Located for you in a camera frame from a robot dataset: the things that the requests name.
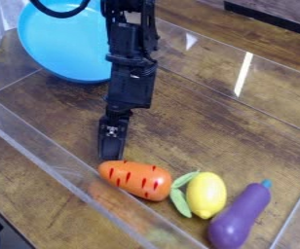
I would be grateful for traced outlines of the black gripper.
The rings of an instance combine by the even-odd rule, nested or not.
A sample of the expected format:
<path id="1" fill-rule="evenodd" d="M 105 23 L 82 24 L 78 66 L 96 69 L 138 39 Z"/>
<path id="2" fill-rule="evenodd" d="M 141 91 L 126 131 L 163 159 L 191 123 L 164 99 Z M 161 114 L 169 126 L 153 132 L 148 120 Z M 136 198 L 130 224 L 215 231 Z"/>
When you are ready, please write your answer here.
<path id="1" fill-rule="evenodd" d="M 106 59 L 113 67 L 106 115 L 98 128 L 98 155 L 102 160 L 121 160 L 130 110 L 152 106 L 159 61 L 149 55 L 128 57 L 108 54 Z"/>

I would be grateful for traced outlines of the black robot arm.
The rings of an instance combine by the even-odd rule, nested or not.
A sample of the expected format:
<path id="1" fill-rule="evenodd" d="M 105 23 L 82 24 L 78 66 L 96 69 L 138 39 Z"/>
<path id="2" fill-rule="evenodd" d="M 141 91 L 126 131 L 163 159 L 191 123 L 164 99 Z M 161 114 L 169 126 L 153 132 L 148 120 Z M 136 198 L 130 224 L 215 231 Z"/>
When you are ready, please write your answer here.
<path id="1" fill-rule="evenodd" d="M 102 160 L 124 157 L 129 118 L 134 108 L 149 109 L 156 83 L 159 50 L 156 0 L 101 0 L 106 18 L 112 77 L 106 113 L 100 120 L 98 154 Z"/>

